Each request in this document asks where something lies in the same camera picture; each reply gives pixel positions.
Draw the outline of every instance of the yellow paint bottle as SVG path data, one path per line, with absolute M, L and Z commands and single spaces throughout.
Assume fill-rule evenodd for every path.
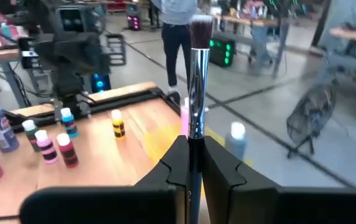
M 111 123 L 113 125 L 116 139 L 124 139 L 126 137 L 126 131 L 124 129 L 123 115 L 120 110 L 111 111 Z

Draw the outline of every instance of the electric fan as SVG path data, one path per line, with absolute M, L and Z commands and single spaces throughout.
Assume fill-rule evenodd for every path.
M 332 85 L 320 84 L 312 87 L 299 100 L 295 109 L 286 120 L 288 134 L 297 144 L 288 153 L 297 153 L 305 143 L 309 143 L 311 154 L 314 153 L 313 139 L 319 137 L 322 129 L 330 119 L 335 106 L 336 93 Z

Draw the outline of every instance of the white bottle cap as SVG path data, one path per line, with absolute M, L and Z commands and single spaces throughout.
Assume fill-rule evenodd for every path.
M 70 143 L 70 138 L 66 133 L 58 134 L 56 140 L 58 141 L 59 146 L 67 146 Z
M 22 126 L 25 131 L 32 131 L 36 128 L 33 120 L 23 121 Z
M 60 110 L 60 113 L 62 114 L 62 117 L 64 117 L 64 118 L 72 115 L 72 111 L 70 111 L 70 108 L 62 108 Z
M 120 110 L 112 110 L 111 111 L 111 119 L 112 120 L 117 121 L 122 118 L 123 118 L 123 115 L 121 114 Z
M 48 134 L 46 130 L 39 130 L 34 133 L 35 138 L 39 142 L 43 142 L 48 140 Z
M 184 106 L 186 109 L 189 109 L 189 97 L 184 99 Z
M 242 123 L 233 122 L 230 128 L 230 134 L 234 139 L 243 139 L 245 137 L 246 128 Z

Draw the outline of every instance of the led light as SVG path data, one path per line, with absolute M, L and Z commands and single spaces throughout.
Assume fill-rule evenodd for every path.
M 97 87 L 103 87 L 103 81 L 97 81 L 96 86 Z

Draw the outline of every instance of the floor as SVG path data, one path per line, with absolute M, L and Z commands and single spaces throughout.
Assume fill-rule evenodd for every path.
M 121 32 L 125 17 L 109 18 L 108 30 Z M 308 48 L 314 24 L 292 27 L 288 45 Z M 126 38 L 128 63 L 113 67 L 112 88 L 140 82 L 155 82 L 167 90 L 165 56 L 161 34 L 149 31 L 123 31 Z M 287 160 L 288 148 L 295 145 L 286 130 L 286 118 L 302 94 L 314 83 L 321 59 L 286 51 L 277 76 L 271 70 L 253 75 L 245 55 L 235 56 L 227 69 L 210 64 L 207 80 L 207 125 L 224 136 L 230 123 L 241 121 L 248 133 L 245 156 L 253 168 L 284 186 L 356 187 L 356 84 L 340 79 L 337 106 L 333 118 L 314 141 L 316 153 L 308 153 L 307 146 L 298 156 Z M 17 73 L 27 83 L 25 71 Z M 185 67 L 180 51 L 177 74 L 179 90 L 185 93 Z M 0 79 L 0 106 L 6 110 L 17 108 L 7 83 Z

